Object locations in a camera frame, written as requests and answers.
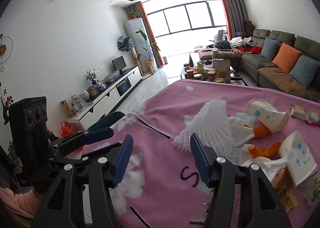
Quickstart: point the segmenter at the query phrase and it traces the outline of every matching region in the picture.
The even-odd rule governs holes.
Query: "potted plant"
[[[146,34],[142,30],[140,30],[139,32],[140,32],[141,36],[143,37],[144,41],[146,42],[146,48],[144,48],[144,47],[142,47],[142,48],[147,52],[147,55],[145,56],[143,54],[139,54],[138,59],[140,58],[140,56],[144,56],[147,59],[146,66],[149,68],[149,73],[153,75],[154,74],[153,68],[152,68],[153,53],[151,50],[151,46],[154,45],[159,51],[161,51],[161,50],[158,48],[157,43],[152,43],[151,45],[148,45]]]
[[[130,18],[131,20],[136,19],[137,16],[139,16],[139,15],[140,15],[140,12],[138,12],[138,11],[128,13],[128,16],[129,16],[129,18]]]
[[[89,70],[89,72],[87,72],[87,80],[91,81],[92,85],[96,86],[97,81],[95,79],[97,79],[97,74],[95,72],[95,69],[93,70],[93,72]]]

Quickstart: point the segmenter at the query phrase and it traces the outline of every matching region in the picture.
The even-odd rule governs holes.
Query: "pink knitted fabric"
[[[9,188],[0,187],[0,198],[9,211],[28,218],[35,216],[41,204],[41,201],[33,194],[33,190],[15,195]]]

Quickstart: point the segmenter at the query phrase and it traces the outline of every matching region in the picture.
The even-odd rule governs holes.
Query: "drawer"
[[[104,110],[108,112],[109,108],[120,98],[117,88],[113,88],[105,97],[100,101]]]
[[[141,79],[139,68],[137,68],[135,71],[133,71],[129,76],[128,79],[130,81],[130,84],[133,86],[135,82],[137,82],[139,79]]]
[[[91,125],[95,124],[102,115],[105,114],[105,110],[100,102],[98,102],[94,107],[87,112],[87,114],[82,118],[84,124],[89,128]]]

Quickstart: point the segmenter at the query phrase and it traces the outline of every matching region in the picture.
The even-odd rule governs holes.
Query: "orange pillow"
[[[288,74],[292,68],[294,68],[294,65],[296,64],[300,55],[301,51],[287,45],[286,43],[283,43],[278,54],[272,62]]]

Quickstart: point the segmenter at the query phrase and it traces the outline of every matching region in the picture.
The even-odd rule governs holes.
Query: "picture frame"
[[[89,92],[91,97],[95,97],[96,95],[99,94],[99,91],[98,91],[96,86],[89,86],[88,92]]]

